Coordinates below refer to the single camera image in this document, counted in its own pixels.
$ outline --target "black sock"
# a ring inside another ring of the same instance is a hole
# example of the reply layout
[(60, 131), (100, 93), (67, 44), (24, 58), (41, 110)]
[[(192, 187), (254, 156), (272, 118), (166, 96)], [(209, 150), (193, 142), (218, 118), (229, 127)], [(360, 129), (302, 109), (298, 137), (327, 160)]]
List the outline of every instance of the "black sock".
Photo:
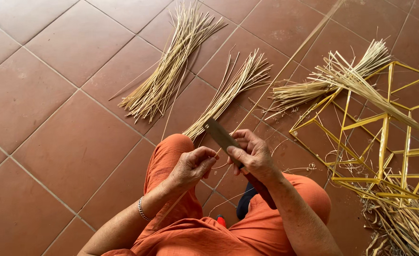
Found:
[(246, 217), (249, 208), (249, 202), (254, 197), (254, 195), (257, 194), (257, 190), (254, 189), (252, 184), (248, 182), (244, 195), (240, 198), (238, 206), (236, 207), (236, 216), (239, 219), (244, 219)]

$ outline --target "person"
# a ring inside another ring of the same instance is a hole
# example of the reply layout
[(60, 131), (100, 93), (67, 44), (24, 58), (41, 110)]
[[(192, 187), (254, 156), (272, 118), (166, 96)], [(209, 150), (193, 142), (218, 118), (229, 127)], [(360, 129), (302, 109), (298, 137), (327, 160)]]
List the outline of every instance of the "person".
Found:
[[(174, 134), (153, 152), (144, 196), (105, 223), (78, 256), (342, 255), (326, 228), (331, 202), (325, 190), (307, 177), (279, 171), (266, 142), (252, 131), (232, 137), (241, 148), (230, 146), (228, 154), (268, 188), (277, 210), (260, 195), (247, 195), (245, 218), (229, 229), (203, 217), (195, 185), (208, 178), (219, 156)], [(236, 166), (233, 172), (240, 174)]]

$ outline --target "fingernail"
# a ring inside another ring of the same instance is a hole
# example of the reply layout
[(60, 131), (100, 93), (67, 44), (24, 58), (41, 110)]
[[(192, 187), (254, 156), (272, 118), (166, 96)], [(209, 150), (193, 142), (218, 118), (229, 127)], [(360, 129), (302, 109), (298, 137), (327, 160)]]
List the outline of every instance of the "fingernail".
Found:
[(231, 153), (233, 152), (233, 149), (235, 149), (235, 147), (234, 147), (234, 146), (229, 146), (229, 147), (227, 148), (227, 153), (231, 154)]

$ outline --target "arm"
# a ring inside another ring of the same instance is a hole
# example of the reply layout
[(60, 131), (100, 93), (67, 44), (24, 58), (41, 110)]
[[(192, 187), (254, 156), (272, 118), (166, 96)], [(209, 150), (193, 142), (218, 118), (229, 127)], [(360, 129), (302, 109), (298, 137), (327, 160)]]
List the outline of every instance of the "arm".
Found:
[[(266, 142), (249, 130), (238, 130), (232, 136), (244, 139), (238, 141), (242, 149), (230, 146), (227, 153), (242, 162), (268, 188), (295, 253), (342, 255), (325, 224), (274, 166)], [(238, 167), (234, 166), (234, 172), (240, 174)]]
[[(216, 152), (207, 147), (183, 153), (167, 179), (144, 195), (143, 213), (147, 217), (156, 216), (169, 200), (194, 187), (202, 177), (207, 178), (218, 158)], [(148, 223), (140, 215), (136, 201), (105, 223), (78, 256), (99, 256), (115, 249), (130, 249)]]

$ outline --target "knife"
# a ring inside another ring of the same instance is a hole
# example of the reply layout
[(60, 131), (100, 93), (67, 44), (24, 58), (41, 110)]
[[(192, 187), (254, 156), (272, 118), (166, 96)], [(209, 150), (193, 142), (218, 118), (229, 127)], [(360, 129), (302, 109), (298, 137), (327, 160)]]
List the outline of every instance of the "knife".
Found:
[[(227, 153), (227, 148), (229, 146), (235, 146), (237, 148), (241, 148), (240, 145), (230, 136), (230, 134), (225, 131), (225, 129), (220, 125), (216, 120), (213, 118), (209, 118), (204, 124), (203, 129), (211, 135), (216, 143)], [(233, 163), (238, 166), (240, 171), (244, 174), (247, 180), (252, 184), (252, 186), (257, 190), (257, 192), (262, 196), (263, 200), (268, 204), (268, 206), (275, 210), (277, 209), (276, 204), (273, 201), (273, 198), (269, 194), (267, 187), (261, 183), (256, 177), (252, 175), (246, 168), (242, 162), (233, 159), (229, 155), (230, 159), (232, 159)]]

